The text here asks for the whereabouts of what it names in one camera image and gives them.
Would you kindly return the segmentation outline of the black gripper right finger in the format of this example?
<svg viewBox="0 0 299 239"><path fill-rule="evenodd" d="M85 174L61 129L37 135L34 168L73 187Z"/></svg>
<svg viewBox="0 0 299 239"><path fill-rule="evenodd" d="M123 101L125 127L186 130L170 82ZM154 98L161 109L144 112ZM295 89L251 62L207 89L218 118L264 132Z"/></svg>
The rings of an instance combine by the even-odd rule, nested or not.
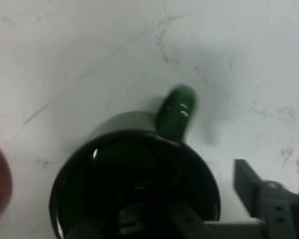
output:
<svg viewBox="0 0 299 239"><path fill-rule="evenodd" d="M244 159L234 161L234 189L250 217L263 222L267 239L299 239L299 194L262 180Z"/></svg>

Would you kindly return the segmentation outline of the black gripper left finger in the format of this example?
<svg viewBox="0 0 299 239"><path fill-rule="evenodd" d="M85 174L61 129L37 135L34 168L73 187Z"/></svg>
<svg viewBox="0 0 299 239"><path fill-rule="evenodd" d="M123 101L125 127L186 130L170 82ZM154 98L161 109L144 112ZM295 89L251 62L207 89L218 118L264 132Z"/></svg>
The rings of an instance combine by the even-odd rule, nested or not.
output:
<svg viewBox="0 0 299 239"><path fill-rule="evenodd" d="M119 213L121 239L209 239L200 217L185 203L139 203Z"/></svg>

